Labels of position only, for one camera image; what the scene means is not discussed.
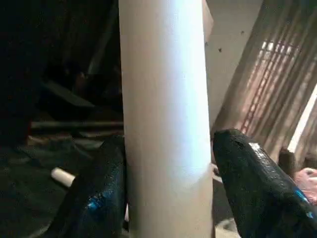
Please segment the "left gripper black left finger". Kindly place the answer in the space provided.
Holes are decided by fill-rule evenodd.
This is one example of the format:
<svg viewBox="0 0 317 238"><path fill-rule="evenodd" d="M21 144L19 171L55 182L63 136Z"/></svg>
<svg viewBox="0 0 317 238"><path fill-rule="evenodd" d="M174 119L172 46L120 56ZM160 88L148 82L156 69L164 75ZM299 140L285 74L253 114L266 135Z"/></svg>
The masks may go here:
<svg viewBox="0 0 317 238"><path fill-rule="evenodd" d="M124 137L111 135L75 177L45 237L118 238L126 206Z"/></svg>

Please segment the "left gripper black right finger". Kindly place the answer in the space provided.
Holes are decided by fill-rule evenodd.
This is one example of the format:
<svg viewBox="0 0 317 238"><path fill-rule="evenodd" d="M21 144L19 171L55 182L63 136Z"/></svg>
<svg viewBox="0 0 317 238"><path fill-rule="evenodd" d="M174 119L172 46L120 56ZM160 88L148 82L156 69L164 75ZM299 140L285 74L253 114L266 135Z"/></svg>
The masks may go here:
<svg viewBox="0 0 317 238"><path fill-rule="evenodd" d="M256 141L218 130L213 154L242 238L315 238L317 209Z"/></svg>

